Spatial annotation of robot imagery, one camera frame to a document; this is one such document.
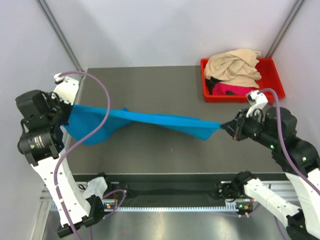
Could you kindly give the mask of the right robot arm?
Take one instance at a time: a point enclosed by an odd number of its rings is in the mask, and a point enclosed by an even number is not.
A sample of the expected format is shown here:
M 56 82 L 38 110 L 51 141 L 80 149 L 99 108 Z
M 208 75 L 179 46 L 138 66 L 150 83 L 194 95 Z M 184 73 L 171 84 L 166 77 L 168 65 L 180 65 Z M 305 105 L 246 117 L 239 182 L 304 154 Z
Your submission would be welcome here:
M 251 139 L 268 148 L 282 175 L 292 185 L 298 205 L 263 184 L 250 172 L 239 172 L 220 194 L 228 199 L 251 198 L 266 208 L 292 240 L 320 238 L 320 155 L 310 142 L 297 137 L 297 118 L 286 108 L 242 109 L 221 125 L 235 141 Z

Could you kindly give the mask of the blue t-shirt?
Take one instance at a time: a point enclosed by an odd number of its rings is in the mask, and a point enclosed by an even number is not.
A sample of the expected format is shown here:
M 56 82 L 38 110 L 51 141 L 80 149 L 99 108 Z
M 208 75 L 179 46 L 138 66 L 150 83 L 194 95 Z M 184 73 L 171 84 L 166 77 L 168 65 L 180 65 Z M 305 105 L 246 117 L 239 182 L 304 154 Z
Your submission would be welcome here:
M 68 134 L 79 141 L 92 132 L 104 119 L 107 109 L 85 105 L 75 105 L 70 113 Z M 200 140 L 208 140 L 213 133 L 221 129 L 215 121 L 200 120 L 195 117 L 159 113 L 139 113 L 123 109 L 111 109 L 104 125 L 84 145 L 96 145 L 107 141 L 117 130 L 133 123 L 160 126 L 187 134 Z

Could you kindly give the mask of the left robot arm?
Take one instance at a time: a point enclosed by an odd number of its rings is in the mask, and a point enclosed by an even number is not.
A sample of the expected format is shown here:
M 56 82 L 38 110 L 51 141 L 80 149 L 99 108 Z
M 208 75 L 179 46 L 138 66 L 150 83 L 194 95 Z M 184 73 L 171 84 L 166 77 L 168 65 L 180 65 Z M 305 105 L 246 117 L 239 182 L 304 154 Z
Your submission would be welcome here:
M 23 118 L 18 151 L 45 183 L 60 217 L 60 238 L 97 224 L 105 215 L 103 198 L 114 191 L 103 173 L 89 180 L 84 191 L 76 184 L 67 161 L 69 149 L 63 143 L 62 125 L 68 125 L 80 82 L 69 73 L 54 76 L 52 92 L 28 91 L 15 99 Z

